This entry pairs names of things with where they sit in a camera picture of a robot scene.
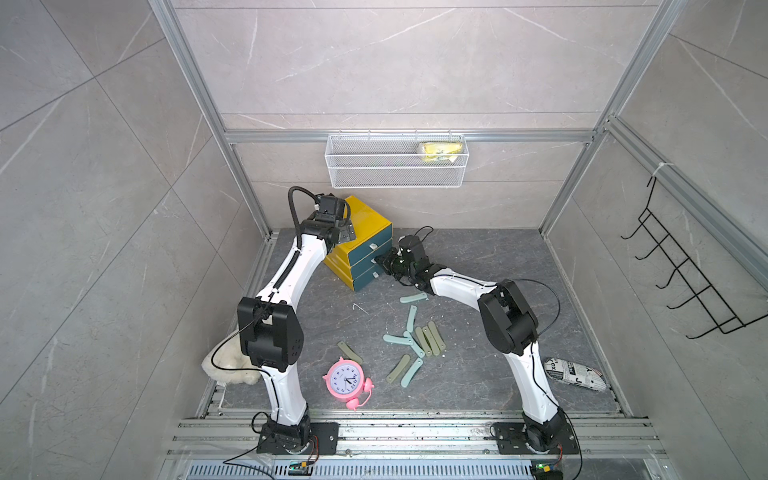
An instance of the wire basket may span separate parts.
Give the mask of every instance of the wire basket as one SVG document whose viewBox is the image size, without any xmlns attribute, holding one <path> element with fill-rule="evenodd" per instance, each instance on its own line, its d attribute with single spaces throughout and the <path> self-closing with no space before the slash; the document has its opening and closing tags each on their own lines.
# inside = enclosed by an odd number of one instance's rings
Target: wire basket
<svg viewBox="0 0 768 480">
<path fill-rule="evenodd" d="M 425 159 L 425 142 L 462 144 L 457 154 Z M 463 135 L 359 133 L 328 136 L 326 164 L 333 188 L 460 187 L 469 150 Z"/>
</svg>

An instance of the pink alarm clock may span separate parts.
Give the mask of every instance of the pink alarm clock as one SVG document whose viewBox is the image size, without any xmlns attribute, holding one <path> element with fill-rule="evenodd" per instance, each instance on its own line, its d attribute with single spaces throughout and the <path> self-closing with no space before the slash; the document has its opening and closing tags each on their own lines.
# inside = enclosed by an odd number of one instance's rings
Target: pink alarm clock
<svg viewBox="0 0 768 480">
<path fill-rule="evenodd" d="M 357 407 L 364 406 L 371 399 L 373 382 L 365 379 L 362 367 L 357 362 L 339 357 L 339 361 L 333 364 L 327 375 L 323 375 L 323 379 L 331 395 L 345 402 L 346 408 L 350 410 L 357 410 Z M 362 392 L 367 393 L 368 398 L 360 403 L 358 397 Z"/>
</svg>

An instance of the clock face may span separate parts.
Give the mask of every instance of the clock face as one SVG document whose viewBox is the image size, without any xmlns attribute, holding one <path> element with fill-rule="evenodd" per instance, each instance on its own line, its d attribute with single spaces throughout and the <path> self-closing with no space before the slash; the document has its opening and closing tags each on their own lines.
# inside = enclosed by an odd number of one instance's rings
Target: clock face
<svg viewBox="0 0 768 480">
<path fill-rule="evenodd" d="M 340 395 L 349 395 L 354 392 L 357 386 L 360 384 L 360 370 L 348 363 L 337 366 L 330 373 L 330 387 L 334 392 Z"/>
</svg>

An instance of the green plastic strip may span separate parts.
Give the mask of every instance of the green plastic strip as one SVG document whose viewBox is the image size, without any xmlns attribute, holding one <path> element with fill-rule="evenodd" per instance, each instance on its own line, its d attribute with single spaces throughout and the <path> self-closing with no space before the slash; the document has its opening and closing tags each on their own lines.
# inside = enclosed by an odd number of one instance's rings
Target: green plastic strip
<svg viewBox="0 0 768 480">
<path fill-rule="evenodd" d="M 432 356 L 432 349 L 429 348 L 427 339 L 424 337 L 424 330 L 422 330 L 422 327 L 417 326 L 415 332 L 416 339 L 419 341 L 419 345 L 422 347 L 422 349 L 424 349 L 424 353 L 426 353 L 427 356 Z"/>
<path fill-rule="evenodd" d="M 427 300 L 429 297 L 426 293 L 421 292 L 411 296 L 401 296 L 400 303 L 418 302 L 419 300 Z"/>
<path fill-rule="evenodd" d="M 395 380 L 397 380 L 397 377 L 400 376 L 401 373 L 403 373 L 406 370 L 406 367 L 408 366 L 408 363 L 411 361 L 411 356 L 409 354 L 405 354 L 402 356 L 399 362 L 397 362 L 397 366 L 393 371 L 389 373 L 389 375 L 386 376 L 386 382 L 387 383 L 393 383 Z"/>
<path fill-rule="evenodd" d="M 360 365 L 362 365 L 362 357 L 357 353 L 354 353 L 352 349 L 349 348 L 349 345 L 346 344 L 346 342 L 338 342 L 336 345 L 338 345 L 341 351 L 344 352 L 344 355 L 346 355 L 347 359 L 350 359 L 353 362 L 358 362 Z"/>
<path fill-rule="evenodd" d="M 384 335 L 384 341 L 387 343 L 396 343 L 397 345 L 407 345 L 407 346 L 411 346 L 414 343 L 413 338 L 405 338 L 405 337 L 394 336 L 394 335 Z"/>
<path fill-rule="evenodd" d="M 406 330 L 413 333 L 413 320 L 416 319 L 416 305 L 411 305 L 410 311 L 408 311 L 408 323 L 406 324 Z"/>
<path fill-rule="evenodd" d="M 427 323 L 429 326 L 429 331 L 432 332 L 432 336 L 435 337 L 435 340 L 437 341 L 437 345 L 440 347 L 440 350 L 443 352 L 445 351 L 445 342 L 442 341 L 442 337 L 440 336 L 440 332 L 437 331 L 437 325 L 435 325 L 435 322 L 429 322 Z"/>
<path fill-rule="evenodd" d="M 413 336 L 411 335 L 411 333 L 408 330 L 406 330 L 405 332 L 402 333 L 402 335 L 406 338 L 411 339 L 411 341 L 413 342 L 411 344 L 411 348 L 413 349 L 414 352 L 416 352 L 416 355 L 418 355 L 420 359 L 423 359 L 425 355 L 424 350 L 422 350 L 421 347 L 419 347 L 419 344 L 417 344 L 416 341 L 413 339 Z"/>
<path fill-rule="evenodd" d="M 411 368 L 408 369 L 408 372 L 406 372 L 406 374 L 402 376 L 402 380 L 400 380 L 400 386 L 402 388 L 405 388 L 406 386 L 408 386 L 408 384 L 411 382 L 416 372 L 418 372 L 419 369 L 422 368 L 422 365 L 424 365 L 424 360 L 422 359 L 416 359 L 413 362 L 413 365 L 411 365 Z"/>
<path fill-rule="evenodd" d="M 429 348 L 432 349 L 432 354 L 434 356 L 440 355 L 440 345 L 438 345 L 435 337 L 432 336 L 432 331 L 426 326 L 422 327 L 422 330 L 424 330 L 424 336 L 426 337 L 427 342 L 429 342 Z"/>
</svg>

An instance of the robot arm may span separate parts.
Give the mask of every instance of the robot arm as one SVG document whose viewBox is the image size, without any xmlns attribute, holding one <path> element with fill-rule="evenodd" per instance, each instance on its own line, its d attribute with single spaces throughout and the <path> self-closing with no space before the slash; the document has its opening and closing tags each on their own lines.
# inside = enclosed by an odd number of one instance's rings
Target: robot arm
<svg viewBox="0 0 768 480">
<path fill-rule="evenodd" d="M 485 282 L 431 263 L 421 239 L 403 237 L 399 248 L 376 258 L 384 271 L 402 283 L 446 296 L 478 310 L 491 344 L 507 359 L 523 402 L 526 436 L 531 449 L 547 452 L 567 428 L 565 414 L 554 400 L 538 354 L 538 320 L 515 282 Z"/>
<path fill-rule="evenodd" d="M 301 224 L 293 206 L 293 192 L 297 190 L 310 195 L 317 208 Z M 270 396 L 267 429 L 288 452 L 301 452 L 309 441 L 310 416 L 296 371 L 304 332 L 294 306 L 328 252 L 338 243 L 354 240 L 355 232 L 349 205 L 343 199 L 291 187 L 288 201 L 296 225 L 293 247 L 256 298 L 240 301 L 237 322 L 240 350 L 259 367 Z"/>
</svg>

